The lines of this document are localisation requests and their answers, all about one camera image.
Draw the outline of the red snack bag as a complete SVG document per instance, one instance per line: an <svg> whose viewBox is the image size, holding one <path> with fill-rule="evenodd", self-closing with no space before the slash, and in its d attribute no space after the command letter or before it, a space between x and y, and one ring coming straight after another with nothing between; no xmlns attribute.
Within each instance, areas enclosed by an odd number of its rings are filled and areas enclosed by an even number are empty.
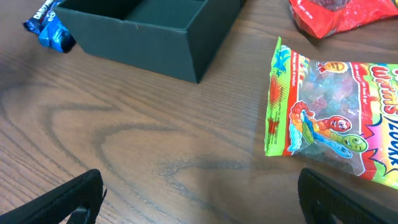
<svg viewBox="0 0 398 224"><path fill-rule="evenodd" d="M289 0L302 30L322 39L397 15L393 0Z"/></svg>

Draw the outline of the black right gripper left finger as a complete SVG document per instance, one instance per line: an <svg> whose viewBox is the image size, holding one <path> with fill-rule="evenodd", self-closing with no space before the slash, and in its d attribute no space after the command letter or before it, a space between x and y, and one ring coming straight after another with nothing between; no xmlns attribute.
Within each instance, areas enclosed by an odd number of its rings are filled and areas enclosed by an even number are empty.
<svg viewBox="0 0 398 224"><path fill-rule="evenodd" d="M38 198L1 215L4 224L95 224L107 191L98 169L91 169Z"/></svg>

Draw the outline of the light blue cookie pack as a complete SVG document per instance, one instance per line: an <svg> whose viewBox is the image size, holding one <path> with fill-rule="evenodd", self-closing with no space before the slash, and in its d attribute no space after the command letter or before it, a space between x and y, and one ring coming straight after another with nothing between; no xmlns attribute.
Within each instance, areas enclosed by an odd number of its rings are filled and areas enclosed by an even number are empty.
<svg viewBox="0 0 398 224"><path fill-rule="evenodd" d="M54 11L50 11L46 15L42 25L44 28L39 34L39 43L43 47L48 47L61 53L67 53L75 45L75 39L59 20Z"/></svg>

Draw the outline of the dark blue Dairy Milk bar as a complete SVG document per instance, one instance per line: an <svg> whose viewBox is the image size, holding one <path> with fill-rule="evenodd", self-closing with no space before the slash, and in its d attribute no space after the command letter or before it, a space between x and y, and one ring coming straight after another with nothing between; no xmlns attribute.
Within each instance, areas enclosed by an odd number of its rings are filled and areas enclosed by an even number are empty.
<svg viewBox="0 0 398 224"><path fill-rule="evenodd" d="M62 2L64 2L64 0L45 0L34 15L22 23L24 29L39 35L47 24L55 19L56 14L54 8Z"/></svg>

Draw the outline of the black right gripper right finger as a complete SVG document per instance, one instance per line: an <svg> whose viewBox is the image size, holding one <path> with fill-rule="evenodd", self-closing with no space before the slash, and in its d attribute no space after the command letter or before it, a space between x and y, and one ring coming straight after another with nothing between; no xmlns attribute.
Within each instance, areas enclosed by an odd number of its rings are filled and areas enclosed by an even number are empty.
<svg viewBox="0 0 398 224"><path fill-rule="evenodd" d="M397 223L397 212L309 168L301 170L298 197L307 223Z"/></svg>

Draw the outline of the gummy worms candy bag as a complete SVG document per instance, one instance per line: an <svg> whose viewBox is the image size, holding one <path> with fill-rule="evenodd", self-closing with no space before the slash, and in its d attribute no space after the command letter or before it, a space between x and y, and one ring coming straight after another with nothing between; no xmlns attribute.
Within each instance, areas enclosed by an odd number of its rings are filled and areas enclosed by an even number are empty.
<svg viewBox="0 0 398 224"><path fill-rule="evenodd" d="M397 187L397 65L317 61L281 42L271 61L264 151Z"/></svg>

